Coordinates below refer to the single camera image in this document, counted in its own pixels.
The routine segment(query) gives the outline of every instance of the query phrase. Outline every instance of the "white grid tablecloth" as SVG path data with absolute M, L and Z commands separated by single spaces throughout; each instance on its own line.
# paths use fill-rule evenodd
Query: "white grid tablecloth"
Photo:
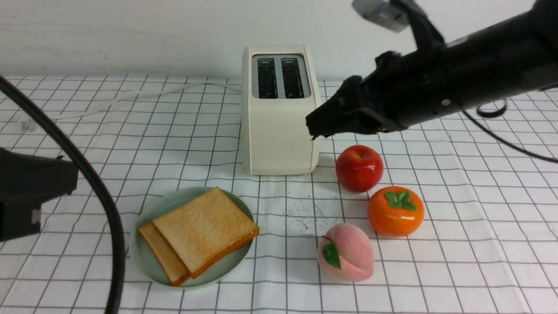
M 200 79 L 122 75 L 10 80 L 49 115 L 93 110 L 121 91 L 160 91 Z M 222 80 L 240 84 L 239 80 Z M 340 82 L 320 81 L 322 99 Z M 487 125 L 505 139 L 558 155 L 558 92 L 513 97 Z M 21 134 L 0 94 L 0 147 L 55 157 L 44 131 Z M 114 197 L 126 240 L 142 208 L 179 188 L 219 186 L 244 200 L 261 228 L 251 252 L 219 283 L 177 292 L 152 285 L 127 259 L 121 313 L 558 313 L 558 166 L 533 160 L 455 114 L 401 133 L 323 141 L 311 175 L 251 177 L 238 154 L 240 95 L 214 85 L 121 101 L 112 112 L 57 122 Z M 340 188 L 335 157 L 354 144 L 386 170 L 368 194 Z M 425 201 L 421 227 L 383 239 L 367 199 L 388 185 Z M 348 222 L 370 237 L 371 279 L 343 284 L 319 271 L 320 236 Z M 0 243 L 1 314 L 102 313 L 109 287 L 107 219 L 89 184 L 44 205 L 39 236 Z

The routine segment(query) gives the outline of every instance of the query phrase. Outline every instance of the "toast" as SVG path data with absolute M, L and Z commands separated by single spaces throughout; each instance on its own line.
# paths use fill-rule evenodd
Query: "toast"
M 139 232 L 155 254 L 172 286 L 178 287 L 190 278 L 188 268 L 157 231 L 153 223 L 141 226 Z
M 153 225 L 192 278 L 259 234 L 259 227 L 218 187 L 153 220 Z

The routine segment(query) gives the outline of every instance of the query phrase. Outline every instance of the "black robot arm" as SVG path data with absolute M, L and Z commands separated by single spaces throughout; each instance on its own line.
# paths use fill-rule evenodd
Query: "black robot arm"
M 363 2 L 355 0 L 353 7 Z M 521 93 L 558 86 L 556 0 L 537 0 L 531 10 L 451 43 L 444 41 L 414 1 L 391 0 L 389 7 L 391 11 L 383 15 L 361 14 L 392 30 L 410 25 L 417 50 L 405 56 L 383 53 L 369 76 L 346 79 L 331 98 L 306 117 L 314 138 L 343 132 L 402 131 Z M 388 13 L 393 20 L 388 20 Z M 384 20 L 373 20 L 372 16 Z

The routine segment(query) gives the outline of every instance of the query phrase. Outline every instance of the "white toaster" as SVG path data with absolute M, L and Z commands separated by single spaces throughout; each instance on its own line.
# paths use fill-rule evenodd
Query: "white toaster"
M 321 105 L 305 46 L 248 46 L 242 58 L 240 144 L 250 175 L 309 174 L 318 164 L 306 115 Z

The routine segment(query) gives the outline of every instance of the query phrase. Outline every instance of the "orange persimmon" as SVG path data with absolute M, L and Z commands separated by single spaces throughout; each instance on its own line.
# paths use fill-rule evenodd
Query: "orange persimmon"
M 405 237 L 421 225 L 424 206 L 415 192 L 391 186 L 372 195 L 368 219 L 372 228 L 385 237 Z

